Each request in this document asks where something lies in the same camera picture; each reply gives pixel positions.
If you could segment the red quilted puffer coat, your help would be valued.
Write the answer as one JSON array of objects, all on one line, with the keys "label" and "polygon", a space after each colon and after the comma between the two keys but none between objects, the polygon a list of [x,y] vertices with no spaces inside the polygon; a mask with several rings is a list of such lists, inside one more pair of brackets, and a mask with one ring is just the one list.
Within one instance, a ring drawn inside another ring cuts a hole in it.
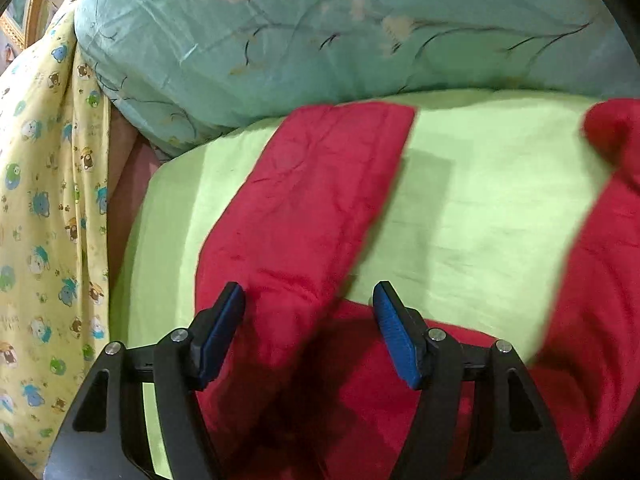
[{"label": "red quilted puffer coat", "polygon": [[[381,212],[416,120],[390,103],[304,107],[280,125],[201,250],[195,303],[240,283],[247,314],[200,397],[233,479],[385,479],[418,396],[374,317],[340,289]],[[605,450],[639,394],[639,104],[588,110],[614,165],[570,251],[529,370],[570,473]]]}]

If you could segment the light green bed cover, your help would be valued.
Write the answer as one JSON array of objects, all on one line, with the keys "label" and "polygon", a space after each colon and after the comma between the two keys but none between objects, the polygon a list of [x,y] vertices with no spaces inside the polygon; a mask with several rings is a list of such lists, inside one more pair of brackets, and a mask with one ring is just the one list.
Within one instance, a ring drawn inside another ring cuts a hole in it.
[{"label": "light green bed cover", "polygon": [[[259,430],[246,478],[388,477],[418,395],[368,308],[378,281],[458,339],[502,338],[527,361],[542,344],[565,256],[610,174],[580,134],[590,99],[463,90],[400,102],[416,119],[344,285],[349,305]],[[111,293],[113,338],[139,347],[191,322],[204,240],[277,128],[261,120],[122,177],[121,191],[145,192]]]}]

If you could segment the yellow cartoon print quilt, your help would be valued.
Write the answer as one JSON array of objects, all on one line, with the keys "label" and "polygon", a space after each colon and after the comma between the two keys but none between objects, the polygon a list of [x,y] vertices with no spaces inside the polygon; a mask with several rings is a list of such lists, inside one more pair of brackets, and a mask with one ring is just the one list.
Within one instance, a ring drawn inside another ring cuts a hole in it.
[{"label": "yellow cartoon print quilt", "polygon": [[1,433],[34,474],[110,334],[111,112],[75,8],[1,77]]}]

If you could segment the teal floral quilt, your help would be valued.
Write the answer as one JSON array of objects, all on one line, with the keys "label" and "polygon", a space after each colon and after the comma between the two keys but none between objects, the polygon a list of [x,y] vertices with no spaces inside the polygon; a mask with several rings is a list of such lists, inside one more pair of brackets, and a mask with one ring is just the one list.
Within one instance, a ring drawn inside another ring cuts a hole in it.
[{"label": "teal floral quilt", "polygon": [[639,0],[79,0],[99,85],[169,156],[267,117],[442,89],[639,93]]}]

